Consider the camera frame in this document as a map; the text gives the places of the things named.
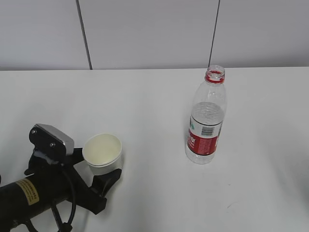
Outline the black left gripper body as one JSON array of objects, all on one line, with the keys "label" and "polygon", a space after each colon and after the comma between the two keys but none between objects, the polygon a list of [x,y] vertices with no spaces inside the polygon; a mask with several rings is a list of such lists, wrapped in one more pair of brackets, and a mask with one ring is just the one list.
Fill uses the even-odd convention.
[{"label": "black left gripper body", "polygon": [[89,210],[95,215],[105,209],[106,198],[99,197],[88,187],[74,166],[71,155],[65,163],[53,164],[52,160],[40,151],[34,151],[25,171],[27,179],[34,185],[39,201],[32,205],[32,210],[43,212],[51,205],[65,200]]}]

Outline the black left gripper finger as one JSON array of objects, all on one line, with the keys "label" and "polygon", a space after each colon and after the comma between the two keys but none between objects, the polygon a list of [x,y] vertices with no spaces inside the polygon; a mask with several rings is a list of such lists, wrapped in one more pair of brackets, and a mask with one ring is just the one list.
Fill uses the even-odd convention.
[{"label": "black left gripper finger", "polygon": [[82,148],[74,148],[73,154],[71,155],[71,165],[74,166],[82,161],[84,161]]},{"label": "black left gripper finger", "polygon": [[121,173],[121,169],[115,169],[107,174],[94,176],[91,189],[99,197],[105,197],[112,186],[120,179]]}]

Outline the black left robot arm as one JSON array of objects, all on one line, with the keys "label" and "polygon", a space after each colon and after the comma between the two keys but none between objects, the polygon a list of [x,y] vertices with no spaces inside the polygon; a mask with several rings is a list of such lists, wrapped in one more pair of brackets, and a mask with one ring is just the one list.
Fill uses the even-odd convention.
[{"label": "black left robot arm", "polygon": [[121,169],[96,175],[88,186],[75,170],[82,162],[82,150],[74,149],[63,163],[48,164],[31,156],[26,177],[0,188],[0,230],[9,232],[20,224],[34,232],[31,219],[51,209],[60,232],[70,232],[76,207],[97,215],[106,207],[106,195],[120,179]]}]

